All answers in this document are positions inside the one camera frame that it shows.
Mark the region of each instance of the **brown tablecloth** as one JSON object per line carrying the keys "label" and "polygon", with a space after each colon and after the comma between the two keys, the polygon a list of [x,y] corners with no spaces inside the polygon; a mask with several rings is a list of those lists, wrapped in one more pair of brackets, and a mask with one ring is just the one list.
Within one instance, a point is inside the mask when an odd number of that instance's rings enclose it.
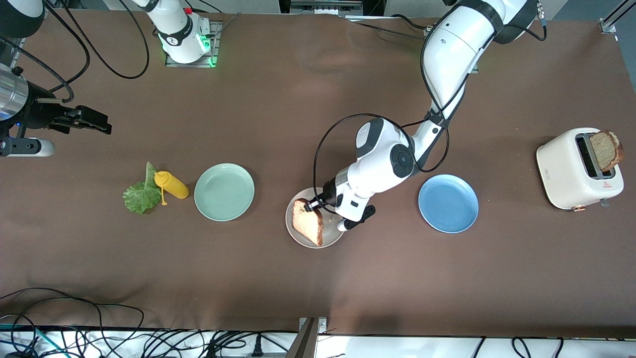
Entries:
{"label": "brown tablecloth", "polygon": [[[126,13],[76,13],[114,68],[142,68]],[[477,192],[470,230],[442,234],[424,222],[417,193],[430,175],[418,175],[374,196],[378,213],[366,224],[309,250],[288,235],[284,210],[311,185],[318,141],[354,113],[421,119],[430,105],[421,41],[330,15],[239,15],[223,32],[217,68],[165,68],[149,19],[136,15],[151,45],[148,72],[117,78],[93,55],[73,83],[73,104],[108,114],[113,134],[30,131],[54,141],[55,155],[1,160],[2,292],[49,286],[127,303],[146,310],[149,327],[294,329],[298,317],[328,316],[334,333],[636,336],[636,97],[614,36],[597,24],[550,22],[547,41],[524,36],[481,58],[436,172]],[[417,34],[402,20],[374,23]],[[25,48],[66,78],[83,63],[53,17]],[[27,59],[20,65],[30,81],[55,85]],[[355,159],[362,122],[325,142],[319,183]],[[582,126],[619,135],[626,187],[608,209],[569,213],[546,199],[535,151]],[[207,168],[237,163],[252,174],[256,197],[231,222],[207,220],[192,197],[130,213],[121,194],[143,179],[146,161],[191,189]],[[20,296],[3,312],[45,296]],[[97,324],[78,305],[43,304],[30,316]],[[104,324],[136,319],[112,308]]]}

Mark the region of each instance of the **plate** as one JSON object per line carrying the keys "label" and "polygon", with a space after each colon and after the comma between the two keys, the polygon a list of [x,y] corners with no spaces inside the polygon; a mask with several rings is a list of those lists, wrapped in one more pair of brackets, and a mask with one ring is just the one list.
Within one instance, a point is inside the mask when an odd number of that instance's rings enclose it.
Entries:
{"label": "plate", "polygon": [[242,166],[224,163],[206,170],[195,187],[197,209],[210,220],[229,221],[247,211],[254,180]]}
{"label": "plate", "polygon": [[[320,194],[322,193],[322,188],[316,188],[316,191]],[[343,234],[343,232],[339,231],[337,228],[338,222],[342,220],[341,216],[334,215],[323,208],[318,209],[322,214],[322,246],[318,246],[313,243],[304,235],[296,231],[293,226],[293,218],[291,214],[294,208],[294,201],[300,198],[311,200],[314,197],[314,188],[305,189],[296,194],[296,196],[294,196],[294,198],[289,202],[289,205],[287,205],[287,210],[285,211],[285,225],[287,225],[287,231],[289,231],[291,237],[304,247],[326,248],[336,243]]]}
{"label": "plate", "polygon": [[477,220],[479,202],[471,186],[454,175],[436,175],[420,189],[417,199],[424,220],[443,233],[465,231]]}

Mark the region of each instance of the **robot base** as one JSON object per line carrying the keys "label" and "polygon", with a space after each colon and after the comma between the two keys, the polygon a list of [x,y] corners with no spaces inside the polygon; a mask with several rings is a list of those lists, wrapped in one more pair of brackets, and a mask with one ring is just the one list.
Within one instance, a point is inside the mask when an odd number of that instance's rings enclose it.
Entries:
{"label": "robot base", "polygon": [[170,55],[166,53],[165,66],[166,67],[186,67],[186,68],[210,68],[216,67],[216,61],[219,55],[219,42],[221,38],[221,29],[223,28],[222,21],[210,21],[205,17],[198,17],[198,33],[212,35],[209,39],[202,39],[204,47],[209,48],[206,53],[201,56],[195,62],[189,64],[178,63]]}

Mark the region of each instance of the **toast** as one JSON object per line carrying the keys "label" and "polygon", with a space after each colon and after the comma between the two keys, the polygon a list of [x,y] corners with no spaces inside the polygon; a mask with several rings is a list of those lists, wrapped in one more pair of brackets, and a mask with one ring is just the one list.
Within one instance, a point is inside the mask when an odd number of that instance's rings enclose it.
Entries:
{"label": "toast", "polygon": [[317,246],[322,246],[322,214],[318,210],[305,211],[305,204],[308,202],[307,199],[294,201],[294,208],[291,212],[292,226],[311,242]]}
{"label": "toast", "polygon": [[600,131],[590,137],[590,142],[601,171],[608,171],[623,160],[623,145],[613,132]]}

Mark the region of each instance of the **toaster slot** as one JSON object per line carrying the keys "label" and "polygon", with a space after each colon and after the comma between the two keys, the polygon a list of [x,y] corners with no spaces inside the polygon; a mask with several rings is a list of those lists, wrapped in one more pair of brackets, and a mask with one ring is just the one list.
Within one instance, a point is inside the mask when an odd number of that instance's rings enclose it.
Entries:
{"label": "toaster slot", "polygon": [[579,148],[579,154],[581,154],[581,160],[585,171],[592,179],[611,179],[614,177],[615,171],[614,169],[610,169],[605,172],[600,170],[596,155],[594,154],[594,149],[592,149],[592,143],[590,142],[590,136],[592,135],[594,135],[594,133],[583,133],[578,134],[574,138],[576,140],[576,145]]}

